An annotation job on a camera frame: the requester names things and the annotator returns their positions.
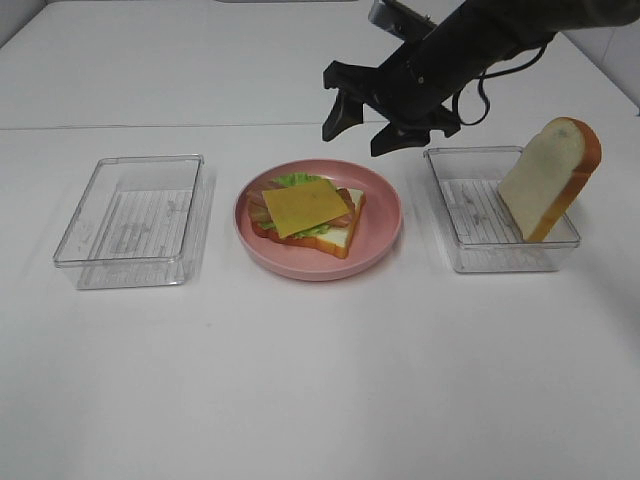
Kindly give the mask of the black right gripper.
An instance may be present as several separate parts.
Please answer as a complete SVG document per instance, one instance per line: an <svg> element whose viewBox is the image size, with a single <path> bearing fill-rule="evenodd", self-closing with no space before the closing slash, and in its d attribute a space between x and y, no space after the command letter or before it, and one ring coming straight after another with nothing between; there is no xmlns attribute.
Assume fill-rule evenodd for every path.
<svg viewBox="0 0 640 480"><path fill-rule="evenodd" d="M422 40L401 40L377 67L334 61L325 69L324 86L337 95L322 125L323 141L361 125L364 106L389 122L370 142L373 157L424 147L434 129L451 136L462 122L445 100L494 63L550 40L547 9L456 9L436 24Z"/></svg>

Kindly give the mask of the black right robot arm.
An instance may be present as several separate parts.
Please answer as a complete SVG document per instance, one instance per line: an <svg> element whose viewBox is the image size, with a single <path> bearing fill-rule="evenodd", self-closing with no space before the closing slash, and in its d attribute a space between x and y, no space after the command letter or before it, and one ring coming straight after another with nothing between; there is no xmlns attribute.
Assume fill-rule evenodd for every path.
<svg viewBox="0 0 640 480"><path fill-rule="evenodd" d="M332 62L324 86L336 89L322 126L331 141L363 121L370 106L388 123L371 140L372 155L425 146L430 133L456 134L464 121L455 107L471 81L532 49L544 50L559 31L623 26L639 18L636 1L465 1L436 24L399 1L377 1L369 19L402 41L380 66Z"/></svg>

